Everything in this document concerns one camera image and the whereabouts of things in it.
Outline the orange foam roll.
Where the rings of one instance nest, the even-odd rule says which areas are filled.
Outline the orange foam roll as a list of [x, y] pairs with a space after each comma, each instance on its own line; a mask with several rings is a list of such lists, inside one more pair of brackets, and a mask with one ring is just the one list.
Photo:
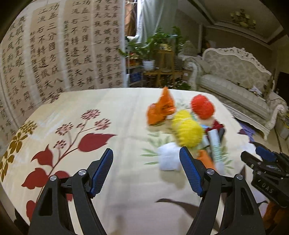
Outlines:
[[200, 160], [206, 168], [216, 170], [213, 160], [206, 150], [198, 150], [197, 159]]

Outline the black cylindrical tube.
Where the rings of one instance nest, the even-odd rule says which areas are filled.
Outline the black cylindrical tube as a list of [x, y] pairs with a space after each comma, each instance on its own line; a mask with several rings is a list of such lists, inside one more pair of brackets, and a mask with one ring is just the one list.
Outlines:
[[219, 140], [220, 140], [220, 142], [222, 142], [224, 134], [225, 134], [225, 128], [224, 127], [220, 128], [218, 130], [218, 134], [219, 134]]

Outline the white toothpaste tube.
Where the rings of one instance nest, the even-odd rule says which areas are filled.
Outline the white toothpaste tube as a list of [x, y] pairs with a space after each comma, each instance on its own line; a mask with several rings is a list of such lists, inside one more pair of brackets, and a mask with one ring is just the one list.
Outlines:
[[221, 144], [219, 139], [219, 133], [217, 129], [213, 129], [207, 132], [209, 141], [210, 141], [210, 147], [212, 152], [213, 161], [215, 164], [216, 171], [220, 175], [225, 174], [225, 168], [224, 163], [221, 156]]

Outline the white paper ball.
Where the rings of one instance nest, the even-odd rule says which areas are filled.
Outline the white paper ball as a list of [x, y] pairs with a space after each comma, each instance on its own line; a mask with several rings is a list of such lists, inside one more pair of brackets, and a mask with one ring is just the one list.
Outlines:
[[162, 171], [180, 171], [179, 147], [175, 142], [169, 142], [157, 149], [159, 169]]

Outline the dark red wrapper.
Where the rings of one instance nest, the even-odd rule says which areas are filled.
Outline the dark red wrapper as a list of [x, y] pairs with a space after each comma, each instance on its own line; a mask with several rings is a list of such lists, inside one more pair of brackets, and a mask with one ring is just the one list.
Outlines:
[[215, 130], [215, 129], [216, 129], [217, 131], [219, 131], [219, 130], [222, 129], [222, 128], [224, 128], [224, 125], [221, 124], [221, 123], [219, 123], [217, 120], [214, 120], [213, 125], [212, 125], [211, 127], [206, 128], [206, 129], [205, 129], [205, 132], [207, 133], [207, 132], [209, 132], [209, 131], [211, 131], [211, 130]]

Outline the yellow foam fruit net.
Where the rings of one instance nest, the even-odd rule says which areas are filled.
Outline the yellow foam fruit net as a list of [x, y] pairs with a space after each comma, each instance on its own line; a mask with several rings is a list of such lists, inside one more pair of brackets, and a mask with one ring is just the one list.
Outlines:
[[179, 110], [175, 113], [171, 120], [171, 127], [181, 147], [195, 148], [202, 141], [204, 130], [187, 110]]

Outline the orange plastic bag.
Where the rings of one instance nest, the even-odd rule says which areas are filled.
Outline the orange plastic bag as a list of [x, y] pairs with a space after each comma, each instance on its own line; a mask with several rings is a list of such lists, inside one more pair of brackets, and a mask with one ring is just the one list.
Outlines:
[[162, 89], [162, 94], [156, 103], [152, 103], [146, 113], [147, 124], [156, 125], [163, 122], [167, 116], [174, 114], [176, 106], [168, 87]]

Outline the purple cloth on floor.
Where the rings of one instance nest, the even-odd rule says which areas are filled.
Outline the purple cloth on floor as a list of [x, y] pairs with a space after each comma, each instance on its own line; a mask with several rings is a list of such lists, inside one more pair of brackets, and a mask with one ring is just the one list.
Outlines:
[[248, 125], [246, 125], [243, 122], [239, 123], [241, 126], [241, 129], [239, 130], [239, 134], [240, 135], [246, 135], [249, 137], [249, 142], [254, 142], [254, 135], [255, 135], [255, 130], [253, 130], [251, 127], [249, 127]]

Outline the black television screen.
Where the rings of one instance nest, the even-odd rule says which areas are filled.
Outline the black television screen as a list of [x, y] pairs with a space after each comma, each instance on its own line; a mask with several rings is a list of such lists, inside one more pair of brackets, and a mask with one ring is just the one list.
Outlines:
[[289, 74], [280, 72], [277, 79], [275, 92], [283, 98], [286, 103], [289, 101]]

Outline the floral cream tablecloth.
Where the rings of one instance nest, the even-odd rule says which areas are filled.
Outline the floral cream tablecloth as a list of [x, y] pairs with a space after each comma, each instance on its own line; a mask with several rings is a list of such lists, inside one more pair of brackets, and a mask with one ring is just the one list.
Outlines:
[[50, 175], [72, 176], [110, 148], [114, 161], [93, 199], [105, 231], [185, 234], [200, 198], [183, 170], [159, 169], [158, 148], [175, 141], [169, 120], [147, 124], [147, 109], [161, 93], [151, 88], [72, 91], [39, 107], [1, 162], [5, 208], [29, 222]]

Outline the small floor potted plant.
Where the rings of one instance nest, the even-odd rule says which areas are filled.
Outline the small floor potted plant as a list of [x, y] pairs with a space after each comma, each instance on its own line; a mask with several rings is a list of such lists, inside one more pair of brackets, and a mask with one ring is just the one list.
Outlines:
[[176, 90], [185, 90], [185, 91], [190, 91], [191, 90], [191, 86], [183, 80], [178, 80], [175, 81], [175, 83], [169, 83], [168, 85], [169, 89], [176, 89]]

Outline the wooden plant stand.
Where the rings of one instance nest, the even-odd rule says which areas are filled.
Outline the wooden plant stand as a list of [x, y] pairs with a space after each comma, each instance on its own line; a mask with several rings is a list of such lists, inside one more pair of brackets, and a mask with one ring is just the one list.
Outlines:
[[175, 68], [175, 53], [168, 50], [156, 51], [155, 68], [151, 71], [143, 71], [142, 76], [145, 85], [150, 88], [176, 87], [176, 79], [182, 77], [182, 70]]

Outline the gold ceiling chandelier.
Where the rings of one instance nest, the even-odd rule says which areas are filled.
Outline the gold ceiling chandelier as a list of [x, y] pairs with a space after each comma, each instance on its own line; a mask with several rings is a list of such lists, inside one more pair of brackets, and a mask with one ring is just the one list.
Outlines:
[[234, 24], [247, 29], [256, 29], [256, 21], [250, 19], [250, 15], [246, 14], [244, 9], [230, 13], [231, 20]]

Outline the grey green curtain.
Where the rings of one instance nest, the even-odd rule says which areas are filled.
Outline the grey green curtain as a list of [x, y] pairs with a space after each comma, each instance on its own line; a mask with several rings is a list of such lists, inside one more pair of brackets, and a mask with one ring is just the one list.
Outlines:
[[134, 41], [145, 43], [153, 36], [157, 29], [161, 28], [166, 34], [171, 34], [174, 26], [177, 0], [148, 0], [141, 1], [141, 13]]

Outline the calligraphy wall scroll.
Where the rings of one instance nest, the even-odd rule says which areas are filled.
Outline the calligraphy wall scroll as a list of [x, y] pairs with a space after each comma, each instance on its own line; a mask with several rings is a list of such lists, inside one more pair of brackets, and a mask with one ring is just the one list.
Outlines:
[[44, 102], [126, 87], [124, 1], [1, 1], [1, 152]]

